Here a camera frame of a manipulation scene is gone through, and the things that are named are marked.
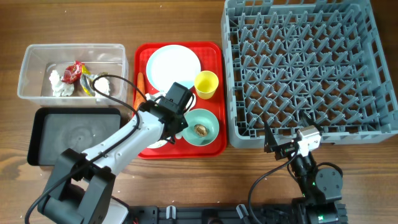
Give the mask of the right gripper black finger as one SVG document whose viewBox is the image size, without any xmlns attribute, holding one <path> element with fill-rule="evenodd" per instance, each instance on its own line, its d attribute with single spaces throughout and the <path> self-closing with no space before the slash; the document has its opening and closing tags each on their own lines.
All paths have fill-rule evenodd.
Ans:
<svg viewBox="0 0 398 224">
<path fill-rule="evenodd" d="M 299 112 L 299 117 L 304 127 L 314 126 L 320 133 L 323 132 L 323 128 L 314 122 L 304 111 Z"/>
<path fill-rule="evenodd" d="M 265 136 L 264 136 L 264 145 L 265 146 L 276 146 L 277 141 L 275 140 L 275 137 L 272 133 L 272 130 L 270 126 L 268 125 L 268 122 L 264 122 L 264 130 L 265 130 Z"/>
</svg>

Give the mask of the light blue small bowl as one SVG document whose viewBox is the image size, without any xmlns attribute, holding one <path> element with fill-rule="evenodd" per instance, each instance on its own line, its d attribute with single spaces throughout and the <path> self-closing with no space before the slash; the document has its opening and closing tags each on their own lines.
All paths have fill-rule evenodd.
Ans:
<svg viewBox="0 0 398 224">
<path fill-rule="evenodd" d="M 146 99 L 147 100 L 152 100 L 152 101 L 157 101 L 161 96 L 165 96 L 165 95 L 166 95 L 166 92 L 164 92 L 164 91 L 157 92 L 157 93 L 155 93 L 153 95 L 151 95 L 149 93 L 146 93 Z M 159 140 L 159 141 L 151 144 L 150 146 L 148 146 L 148 148 L 149 149 L 157 149 L 157 148 L 160 148 L 160 147 L 162 147 L 162 146 L 164 146 L 166 144 L 167 144 L 166 140 Z"/>
</svg>

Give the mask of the brown mushroom piece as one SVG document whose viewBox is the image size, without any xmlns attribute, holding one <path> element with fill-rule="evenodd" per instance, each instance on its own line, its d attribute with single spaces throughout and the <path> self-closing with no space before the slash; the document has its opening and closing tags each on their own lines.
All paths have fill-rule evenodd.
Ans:
<svg viewBox="0 0 398 224">
<path fill-rule="evenodd" d="M 207 128 L 202 125 L 202 124 L 196 124 L 194 126 L 194 132 L 199 136 L 199 137 L 206 137 L 208 135 L 208 130 Z"/>
</svg>

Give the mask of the orange carrot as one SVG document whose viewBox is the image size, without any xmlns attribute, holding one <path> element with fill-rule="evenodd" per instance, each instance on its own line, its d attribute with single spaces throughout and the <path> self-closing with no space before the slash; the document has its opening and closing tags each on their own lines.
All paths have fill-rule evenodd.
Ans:
<svg viewBox="0 0 398 224">
<path fill-rule="evenodd" d="M 145 97 L 145 81 L 144 81 L 144 74 L 139 72 L 137 74 L 137 82 L 136 82 L 136 96 L 134 99 L 134 106 L 133 108 L 137 111 L 140 104 L 146 101 Z"/>
</svg>

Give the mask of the yellow plastic cup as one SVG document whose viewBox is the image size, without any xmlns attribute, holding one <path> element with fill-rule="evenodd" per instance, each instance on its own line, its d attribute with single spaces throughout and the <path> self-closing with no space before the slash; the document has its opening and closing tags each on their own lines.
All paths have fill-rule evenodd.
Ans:
<svg viewBox="0 0 398 224">
<path fill-rule="evenodd" d="M 215 94 L 218 85 L 219 79 L 214 72 L 205 70 L 195 77 L 194 87 L 201 99 L 210 99 Z"/>
</svg>

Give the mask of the yellow silver foil wrapper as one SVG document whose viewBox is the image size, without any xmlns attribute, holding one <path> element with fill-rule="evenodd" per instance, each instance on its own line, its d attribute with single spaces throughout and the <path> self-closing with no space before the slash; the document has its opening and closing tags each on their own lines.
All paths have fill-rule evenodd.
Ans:
<svg viewBox="0 0 398 224">
<path fill-rule="evenodd" d="M 88 96 L 99 96 L 99 94 L 92 88 L 92 83 L 95 78 L 98 78 L 99 76 L 102 75 L 107 75 L 107 72 L 100 72 L 96 75 L 92 75 L 88 69 L 84 66 L 83 67 L 83 73 L 81 74 L 80 77 L 80 85 L 83 88 L 83 91 L 88 95 Z"/>
</svg>

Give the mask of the red candy wrapper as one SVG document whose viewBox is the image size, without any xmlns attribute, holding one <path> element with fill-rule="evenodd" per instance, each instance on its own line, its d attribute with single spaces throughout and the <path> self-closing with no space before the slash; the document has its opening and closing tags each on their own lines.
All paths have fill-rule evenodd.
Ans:
<svg viewBox="0 0 398 224">
<path fill-rule="evenodd" d="M 67 84 L 74 84 L 81 77 L 84 66 L 84 63 L 75 61 L 73 65 L 65 69 L 61 81 Z"/>
</svg>

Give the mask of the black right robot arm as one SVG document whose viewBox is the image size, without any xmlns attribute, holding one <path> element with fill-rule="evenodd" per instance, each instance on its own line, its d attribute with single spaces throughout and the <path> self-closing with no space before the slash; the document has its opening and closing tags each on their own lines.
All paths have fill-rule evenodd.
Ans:
<svg viewBox="0 0 398 224">
<path fill-rule="evenodd" d="M 273 152 L 277 160 L 287 158 L 286 168 L 303 194 L 292 201 L 295 223 L 347 223 L 346 207 L 340 204 L 343 171 L 331 162 L 315 162 L 312 151 L 320 147 L 322 128 L 303 111 L 299 113 L 303 127 L 297 136 L 278 144 L 271 128 L 264 125 L 264 151 Z"/>
</svg>

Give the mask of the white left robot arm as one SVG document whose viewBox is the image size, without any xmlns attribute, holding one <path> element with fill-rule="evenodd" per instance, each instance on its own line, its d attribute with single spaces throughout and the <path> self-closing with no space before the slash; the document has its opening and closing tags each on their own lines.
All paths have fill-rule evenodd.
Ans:
<svg viewBox="0 0 398 224">
<path fill-rule="evenodd" d="M 83 152 L 65 150 L 32 207 L 55 223 L 124 223 L 128 206 L 112 196 L 116 176 L 145 148 L 186 128 L 189 103 L 174 96 L 149 100 L 103 142 Z"/>
</svg>

